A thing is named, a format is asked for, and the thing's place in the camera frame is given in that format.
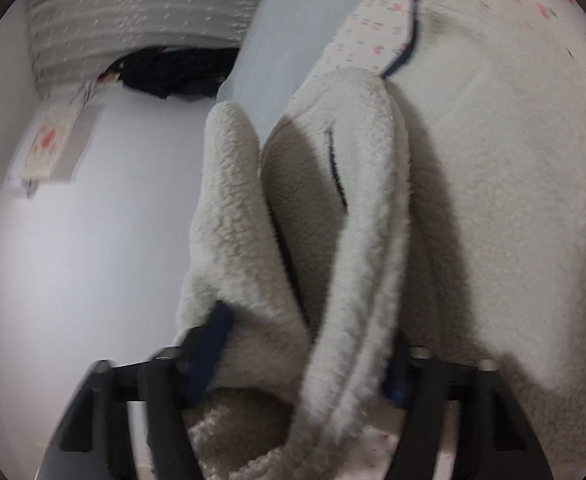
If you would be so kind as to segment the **white fleece jacket navy trim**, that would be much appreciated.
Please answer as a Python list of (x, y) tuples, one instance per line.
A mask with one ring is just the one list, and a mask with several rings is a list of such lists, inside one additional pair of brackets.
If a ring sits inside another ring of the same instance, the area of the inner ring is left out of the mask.
[(308, 79), (266, 141), (204, 128), (181, 330), (235, 323), (185, 419), (208, 479), (332, 479), (401, 367), (400, 474), (460, 405), (458, 479), (586, 479), (586, 75), (463, 0), (386, 73)]

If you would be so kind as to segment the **cherry print cream sheet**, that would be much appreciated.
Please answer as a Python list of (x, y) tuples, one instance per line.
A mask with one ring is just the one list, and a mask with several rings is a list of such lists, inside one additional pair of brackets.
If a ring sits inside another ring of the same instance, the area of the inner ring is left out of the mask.
[[(548, 29), (586, 72), (586, 9), (577, 0), (468, 0), (528, 28)], [(410, 40), (410, 0), (363, 0), (325, 47), (314, 74), (342, 66), (380, 73)]]

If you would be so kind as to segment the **black hanging garment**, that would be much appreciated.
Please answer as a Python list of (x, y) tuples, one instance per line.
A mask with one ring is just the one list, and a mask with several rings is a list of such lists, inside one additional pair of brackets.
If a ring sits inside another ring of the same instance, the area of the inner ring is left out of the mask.
[(240, 49), (148, 47), (124, 55), (98, 78), (166, 100), (215, 98), (235, 66)]

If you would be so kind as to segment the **grey dotted curtain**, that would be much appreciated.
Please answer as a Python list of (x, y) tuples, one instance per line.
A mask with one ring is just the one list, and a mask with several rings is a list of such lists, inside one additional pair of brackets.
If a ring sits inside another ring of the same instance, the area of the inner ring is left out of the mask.
[(261, 0), (25, 0), (36, 88), (80, 84), (148, 47), (238, 47)]

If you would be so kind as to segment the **light blue bed blanket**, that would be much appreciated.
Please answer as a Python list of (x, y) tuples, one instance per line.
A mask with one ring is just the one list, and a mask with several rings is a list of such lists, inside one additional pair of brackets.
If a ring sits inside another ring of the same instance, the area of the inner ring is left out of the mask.
[(323, 49), (361, 0), (261, 0), (235, 67), (218, 92), (269, 135)]

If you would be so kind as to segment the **wall calendar poster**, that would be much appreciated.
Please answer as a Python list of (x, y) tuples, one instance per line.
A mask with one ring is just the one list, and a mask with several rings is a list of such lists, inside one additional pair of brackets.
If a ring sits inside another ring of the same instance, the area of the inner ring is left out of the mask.
[(89, 80), (46, 94), (7, 170), (12, 195), (32, 198), (43, 185), (74, 180), (103, 110), (103, 92), (102, 82)]

